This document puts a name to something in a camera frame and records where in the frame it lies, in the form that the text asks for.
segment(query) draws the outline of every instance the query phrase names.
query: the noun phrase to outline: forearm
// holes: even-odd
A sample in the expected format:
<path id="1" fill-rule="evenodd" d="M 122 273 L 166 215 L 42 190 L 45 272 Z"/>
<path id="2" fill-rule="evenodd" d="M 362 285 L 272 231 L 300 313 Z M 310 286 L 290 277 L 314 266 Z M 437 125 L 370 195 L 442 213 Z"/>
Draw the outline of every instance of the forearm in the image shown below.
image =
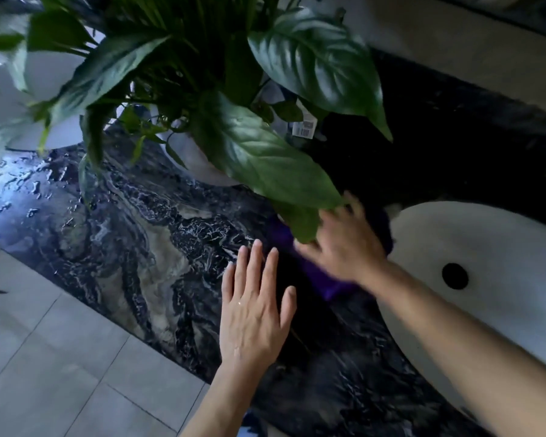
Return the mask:
<path id="1" fill-rule="evenodd" d="M 546 366 L 448 303 L 396 264 L 364 286 L 406 324 L 500 436 L 546 435 Z"/>
<path id="2" fill-rule="evenodd" d="M 262 374 L 221 365 L 182 437 L 234 437 Z"/>

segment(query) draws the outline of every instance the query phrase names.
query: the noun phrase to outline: white sink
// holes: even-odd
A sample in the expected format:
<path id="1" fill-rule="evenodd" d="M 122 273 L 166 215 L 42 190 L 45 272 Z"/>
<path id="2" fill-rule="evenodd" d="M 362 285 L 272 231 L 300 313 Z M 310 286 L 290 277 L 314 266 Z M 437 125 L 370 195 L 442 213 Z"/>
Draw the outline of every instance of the white sink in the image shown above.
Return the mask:
<path id="1" fill-rule="evenodd" d="M 545 225 L 486 205 L 430 202 L 403 210 L 392 231 L 392 261 L 546 364 Z M 408 360 L 452 405 L 468 411 L 415 337 L 379 307 Z"/>

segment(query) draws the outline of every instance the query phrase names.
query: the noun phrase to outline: potted plant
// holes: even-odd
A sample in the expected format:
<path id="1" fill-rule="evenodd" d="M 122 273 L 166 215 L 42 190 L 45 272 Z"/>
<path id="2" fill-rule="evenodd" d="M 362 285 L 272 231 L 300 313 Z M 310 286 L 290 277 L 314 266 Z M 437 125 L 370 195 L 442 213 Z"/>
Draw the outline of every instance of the potted plant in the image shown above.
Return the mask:
<path id="1" fill-rule="evenodd" d="M 141 135 L 134 160 L 144 144 L 165 142 L 159 134 L 168 142 L 186 134 L 216 169 L 269 198 L 299 240 L 313 239 L 317 210 L 341 197 L 318 164 L 271 129 L 273 111 L 297 122 L 303 112 L 295 100 L 260 100 L 264 80 L 295 93 L 314 115 L 363 115 L 391 134 L 366 44 L 295 1 L 280 9 L 279 0 L 108 0 L 106 37 L 86 50 L 67 0 L 43 0 L 45 11 L 30 16 L 25 34 L 0 34 L 0 52 L 80 51 L 85 61 L 56 96 L 0 124 L 0 149 L 31 121 L 44 124 L 40 150 L 54 125 L 80 113 L 87 152 L 80 168 L 101 168 L 103 128 L 123 105 L 119 119 Z M 152 118 L 142 119 L 135 105 L 152 109 Z"/>

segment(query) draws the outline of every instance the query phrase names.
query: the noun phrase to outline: purple cloth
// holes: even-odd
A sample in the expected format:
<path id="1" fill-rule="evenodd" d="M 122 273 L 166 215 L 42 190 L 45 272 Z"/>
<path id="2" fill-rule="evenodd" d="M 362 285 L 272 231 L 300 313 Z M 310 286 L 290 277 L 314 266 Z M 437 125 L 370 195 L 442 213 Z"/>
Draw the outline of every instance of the purple cloth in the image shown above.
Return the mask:
<path id="1" fill-rule="evenodd" d="M 388 215 L 381 208 L 377 208 L 373 212 L 368 212 L 367 209 L 367 219 L 370 226 L 379 237 L 384 251 L 389 255 L 393 250 L 393 238 L 390 233 Z M 313 289 L 322 296 L 325 301 L 331 301 L 335 296 L 340 294 L 352 293 L 358 288 L 356 284 L 342 282 L 328 276 L 315 264 L 299 255 L 293 248 L 293 235 L 291 235 L 291 230 L 281 222 L 279 218 L 271 218 L 269 222 L 269 234 L 273 246 L 277 247 L 280 251 L 288 252 L 295 257 L 300 268 L 311 282 Z"/>

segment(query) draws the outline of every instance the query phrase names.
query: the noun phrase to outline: marble countertop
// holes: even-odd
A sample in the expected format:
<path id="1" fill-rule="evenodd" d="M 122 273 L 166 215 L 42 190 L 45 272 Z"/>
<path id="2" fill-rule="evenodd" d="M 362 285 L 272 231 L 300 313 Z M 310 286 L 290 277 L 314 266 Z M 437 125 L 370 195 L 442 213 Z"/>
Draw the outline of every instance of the marble countertop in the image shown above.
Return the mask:
<path id="1" fill-rule="evenodd" d="M 361 118 L 330 115 L 328 141 L 306 147 L 340 189 L 363 202 L 482 202 L 546 223 L 546 114 L 412 63 L 377 54 L 395 143 Z M 181 174 L 148 144 L 106 139 L 91 211 L 81 203 L 82 146 L 8 152 L 0 168 L 0 247 L 210 382 L 219 366 L 219 280 L 237 249 L 267 245 L 272 209 L 238 186 Z M 298 312 L 254 408 L 293 436 L 474 436 L 408 363 L 374 299 L 324 302 L 288 255 L 279 287 Z"/>

